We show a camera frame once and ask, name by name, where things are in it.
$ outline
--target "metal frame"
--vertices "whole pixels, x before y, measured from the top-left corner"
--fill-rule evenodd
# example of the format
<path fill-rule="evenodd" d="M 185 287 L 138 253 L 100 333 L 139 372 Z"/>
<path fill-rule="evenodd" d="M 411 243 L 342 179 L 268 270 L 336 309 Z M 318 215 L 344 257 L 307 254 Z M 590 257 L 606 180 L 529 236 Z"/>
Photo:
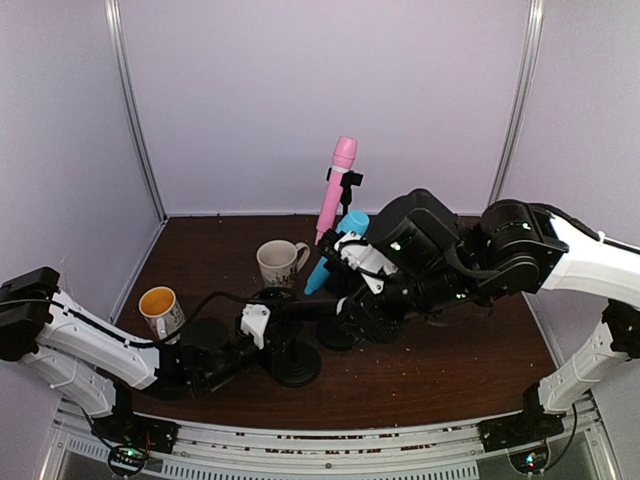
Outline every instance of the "metal frame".
<path fill-rule="evenodd" d="M 120 73 L 120 85 L 124 96 L 124 103 L 127 110 L 127 121 L 131 138 L 136 149 L 136 155 L 142 169 L 144 182 L 151 196 L 153 207 L 159 222 L 167 219 L 167 214 L 162 204 L 162 198 L 158 189 L 153 168 L 149 160 L 147 145 L 144 141 L 142 133 L 142 124 L 140 123 L 140 115 L 136 105 L 136 99 L 133 93 L 133 83 L 131 81 L 131 73 L 129 71 L 129 63 L 127 61 L 127 50 L 125 47 L 124 33 L 122 31 L 122 21 L 120 19 L 120 2 L 119 0 L 105 0 L 105 11 L 107 15 L 107 26 L 109 27 L 109 35 L 113 44 L 113 51 L 118 64 Z"/>
<path fill-rule="evenodd" d="M 529 92 L 538 62 L 538 52 L 540 50 L 540 39 L 542 37 L 542 25 L 544 21 L 544 4 L 545 0 L 530 0 L 529 21 L 524 37 L 516 96 L 513 100 L 509 127 L 507 128 L 507 135 L 504 140 L 504 145 L 502 146 L 500 163 L 498 164 L 498 171 L 496 172 L 496 178 L 493 183 L 493 188 L 491 189 L 489 204 L 497 201 L 502 195 L 518 143 L 518 137 L 522 130 L 525 106 L 529 98 Z"/>
<path fill-rule="evenodd" d="M 595 403 L 584 396 L 576 407 L 577 431 L 591 435 L 590 451 L 599 478 L 617 480 L 617 467 Z M 266 430 L 178 421 L 180 430 L 174 453 L 154 453 L 157 461 L 145 471 L 161 478 L 201 480 L 415 480 L 446 478 L 444 472 L 464 471 L 469 476 L 458 477 L 453 473 L 449 478 L 473 479 L 478 478 L 475 475 L 479 459 L 505 453 L 504 450 L 484 453 L 477 430 L 480 420 L 483 419 L 418 427 L 325 431 Z M 561 437 L 569 435 L 573 421 L 573 416 L 568 415 Z M 54 421 L 54 432 L 41 480 L 56 478 L 67 450 L 96 460 L 106 458 L 106 449 L 91 436 L 79 408 L 64 399 Z"/>
<path fill-rule="evenodd" d="M 138 280 L 138 277 L 140 276 L 140 272 L 142 272 L 142 269 L 147 263 L 147 260 L 149 259 L 151 252 L 156 246 L 156 243 L 158 242 L 160 235 L 162 235 L 164 228 L 167 226 L 167 222 L 168 222 L 167 220 L 163 220 L 160 223 L 160 225 L 158 226 L 158 229 L 156 230 L 156 233 L 151 239 L 151 242 L 149 243 L 146 250 L 142 254 L 142 257 L 140 258 L 140 260 L 138 260 L 138 263 L 136 264 L 135 269 L 133 270 L 133 272 L 131 272 L 129 279 L 127 280 L 127 283 L 125 284 L 124 288 L 120 292 L 120 295 L 118 296 L 118 300 L 116 300 L 115 306 L 113 307 L 113 310 L 111 311 L 111 315 L 109 316 L 109 320 L 111 321 L 111 323 L 115 324 L 118 321 L 118 318 L 120 318 L 120 314 L 122 313 L 124 304 L 126 303 L 127 299 L 131 295 L 131 290 L 133 289 L 133 286 L 135 285 L 136 280 Z"/>

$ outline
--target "black round base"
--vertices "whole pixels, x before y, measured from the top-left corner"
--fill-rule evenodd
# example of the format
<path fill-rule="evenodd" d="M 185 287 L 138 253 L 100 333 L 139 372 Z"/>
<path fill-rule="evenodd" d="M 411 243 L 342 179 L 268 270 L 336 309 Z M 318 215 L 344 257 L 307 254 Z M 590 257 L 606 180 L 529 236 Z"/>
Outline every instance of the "black round base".
<path fill-rule="evenodd" d="M 309 385 L 320 374 L 320 354 L 303 342 L 296 342 L 290 349 L 290 352 L 273 357 L 271 376 L 280 385 L 289 388 Z"/>
<path fill-rule="evenodd" d="M 351 350 L 362 340 L 362 338 L 338 328 L 331 320 L 318 322 L 316 337 L 323 347 L 336 352 Z"/>

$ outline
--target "black base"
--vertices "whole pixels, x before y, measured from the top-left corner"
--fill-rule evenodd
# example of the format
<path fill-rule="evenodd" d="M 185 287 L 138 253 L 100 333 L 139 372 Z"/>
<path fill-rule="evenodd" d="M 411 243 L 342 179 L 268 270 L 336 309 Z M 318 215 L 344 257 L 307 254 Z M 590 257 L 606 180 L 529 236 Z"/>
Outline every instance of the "black base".
<path fill-rule="evenodd" d="M 524 412 L 485 420 L 478 424 L 485 452 L 514 448 L 560 435 L 564 432 L 562 415 L 528 417 Z"/>
<path fill-rule="evenodd" d="M 336 352 L 351 350 L 362 341 L 362 338 L 345 332 L 331 320 L 318 322 L 316 337 L 323 347 Z"/>
<path fill-rule="evenodd" d="M 282 354 L 274 355 L 269 374 L 280 385 L 299 388 L 309 385 L 320 374 L 320 354 L 311 345 L 294 343 Z"/>
<path fill-rule="evenodd" d="M 95 418 L 93 429 L 106 440 L 115 444 L 124 444 L 146 449 L 147 439 L 151 450 L 160 453 L 171 453 L 178 437 L 178 425 L 166 420 L 131 414 Z"/>

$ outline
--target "mug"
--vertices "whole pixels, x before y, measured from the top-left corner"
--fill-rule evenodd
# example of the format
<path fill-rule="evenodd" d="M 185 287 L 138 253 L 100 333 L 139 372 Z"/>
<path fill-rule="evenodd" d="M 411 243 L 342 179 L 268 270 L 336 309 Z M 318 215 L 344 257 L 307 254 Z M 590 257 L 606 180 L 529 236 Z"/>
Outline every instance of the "mug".
<path fill-rule="evenodd" d="M 298 271 L 307 263 L 311 249 L 306 243 L 271 240 L 262 245 L 256 259 L 265 287 L 293 288 Z"/>
<path fill-rule="evenodd" d="M 163 339 L 175 332 L 185 322 L 176 294 L 169 287 L 155 287 L 148 290 L 138 303 L 138 309 L 153 334 Z M 180 335 L 167 343 L 174 344 Z"/>

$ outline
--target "mug handle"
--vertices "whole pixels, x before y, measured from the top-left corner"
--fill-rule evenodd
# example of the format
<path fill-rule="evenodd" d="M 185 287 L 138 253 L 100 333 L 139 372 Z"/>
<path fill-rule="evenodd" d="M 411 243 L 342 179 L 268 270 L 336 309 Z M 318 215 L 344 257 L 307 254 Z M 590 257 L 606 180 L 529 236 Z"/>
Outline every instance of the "mug handle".
<path fill-rule="evenodd" d="M 298 251 L 298 253 L 296 254 L 296 256 L 298 257 L 298 263 L 296 264 L 296 269 L 300 271 L 302 267 L 304 267 L 304 264 L 307 263 L 307 260 L 309 260 L 309 255 L 311 255 L 311 249 L 309 248 L 309 245 L 307 245 L 306 243 L 299 242 L 299 243 L 296 243 L 296 250 Z"/>

